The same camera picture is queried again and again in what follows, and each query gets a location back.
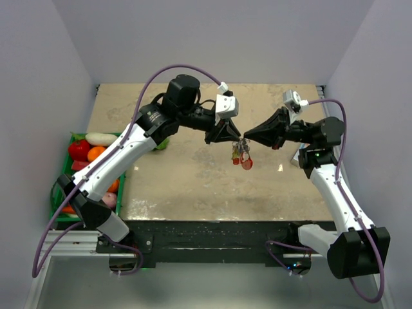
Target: black metal frame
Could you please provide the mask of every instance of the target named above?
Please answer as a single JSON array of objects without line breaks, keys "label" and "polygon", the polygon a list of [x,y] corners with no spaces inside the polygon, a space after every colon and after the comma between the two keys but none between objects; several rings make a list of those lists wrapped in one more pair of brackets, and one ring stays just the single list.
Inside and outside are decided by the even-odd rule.
[{"label": "black metal frame", "polygon": [[[144,255],[143,267],[157,263],[255,263],[279,266],[265,248],[267,240],[300,245],[298,226],[307,221],[127,221]],[[318,221],[325,230],[335,230],[332,221]],[[59,223],[65,229],[67,223]],[[287,266],[300,261],[300,269],[310,268],[310,260],[284,259],[283,254],[302,253],[272,246],[272,252]],[[97,253],[124,253],[101,239]],[[110,265],[132,263],[133,258],[111,258]]]}]

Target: white wall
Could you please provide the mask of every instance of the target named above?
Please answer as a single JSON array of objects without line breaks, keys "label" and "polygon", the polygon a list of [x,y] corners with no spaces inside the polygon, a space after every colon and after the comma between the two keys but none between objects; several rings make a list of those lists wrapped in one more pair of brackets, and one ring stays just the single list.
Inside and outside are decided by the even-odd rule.
[{"label": "white wall", "polygon": [[316,84],[335,71],[373,2],[53,1],[97,82],[145,82],[183,62],[226,82]]},{"label": "white wall", "polygon": [[51,0],[0,4],[0,308],[22,308],[69,131],[93,83]]},{"label": "white wall", "polygon": [[353,193],[391,234],[386,273],[399,309],[412,301],[411,12],[409,0],[376,0],[326,88],[346,106]]}]

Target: tabletop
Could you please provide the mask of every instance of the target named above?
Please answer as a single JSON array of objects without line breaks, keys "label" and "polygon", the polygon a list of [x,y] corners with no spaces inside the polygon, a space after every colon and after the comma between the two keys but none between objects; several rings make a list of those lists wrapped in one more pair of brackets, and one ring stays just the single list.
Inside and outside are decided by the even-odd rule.
[{"label": "tabletop", "polygon": [[[310,84],[230,84],[239,101],[233,118],[243,134],[282,106],[282,94],[296,90],[302,99],[318,98]],[[88,132],[122,132],[130,122],[143,84],[101,84]],[[152,84],[148,104],[167,84]],[[201,101],[216,99],[214,84],[201,85]],[[320,104],[302,115],[308,122],[324,117]],[[324,200],[300,168],[290,163],[299,144],[280,150],[250,143],[253,168],[233,165],[230,142],[206,145],[205,135],[185,127],[162,151],[145,154],[126,172],[120,216],[124,220],[331,220]]]}]

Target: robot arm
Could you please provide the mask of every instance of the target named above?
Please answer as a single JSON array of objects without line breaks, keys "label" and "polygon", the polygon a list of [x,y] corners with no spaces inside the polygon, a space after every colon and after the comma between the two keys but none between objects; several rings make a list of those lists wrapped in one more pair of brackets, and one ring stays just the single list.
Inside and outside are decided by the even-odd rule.
[{"label": "robot arm", "polygon": [[[152,103],[140,108],[136,122],[129,124],[102,155],[73,176],[64,174],[58,178],[57,183],[65,195],[80,180],[85,180],[70,200],[70,205],[87,227],[99,230],[115,242],[131,241],[130,237],[126,237],[133,237],[127,225],[104,205],[101,198],[133,162],[153,150],[168,136],[177,133],[179,126],[204,131],[206,144],[239,140],[240,132],[231,120],[231,117],[237,116],[239,109],[233,93],[225,91],[223,95],[218,95],[212,109],[205,109],[195,103],[198,95],[200,82],[197,79],[188,75],[177,76],[170,81],[165,93],[159,94]],[[87,172],[120,145],[129,126],[133,127],[123,146],[87,178]]]},{"label": "robot arm", "polygon": [[[284,93],[283,100],[284,107],[279,108],[261,125],[247,131],[244,137],[275,150],[282,147],[286,140],[309,144],[299,150],[299,166],[324,198],[337,230],[334,233],[314,224],[301,225],[297,228],[297,239],[294,241],[327,258],[330,270],[338,279],[376,274],[379,270],[371,245],[335,181],[337,160],[333,146],[341,143],[343,122],[335,117],[328,117],[314,124],[297,120],[308,102],[301,100],[292,90]],[[345,181],[341,177],[339,181],[351,204],[361,214],[384,263],[390,241],[388,231],[384,227],[375,227],[356,202]]]}]

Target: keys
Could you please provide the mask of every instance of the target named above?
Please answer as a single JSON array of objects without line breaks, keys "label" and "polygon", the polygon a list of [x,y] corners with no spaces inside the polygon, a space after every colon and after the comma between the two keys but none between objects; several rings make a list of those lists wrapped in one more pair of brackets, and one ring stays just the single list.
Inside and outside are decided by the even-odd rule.
[{"label": "keys", "polygon": [[232,143],[232,161],[234,165],[241,164],[242,168],[246,171],[252,168],[253,161],[250,157],[249,141],[245,138],[241,138],[239,142]]},{"label": "keys", "polygon": [[232,161],[234,165],[240,164],[240,151],[237,142],[232,143]]}]

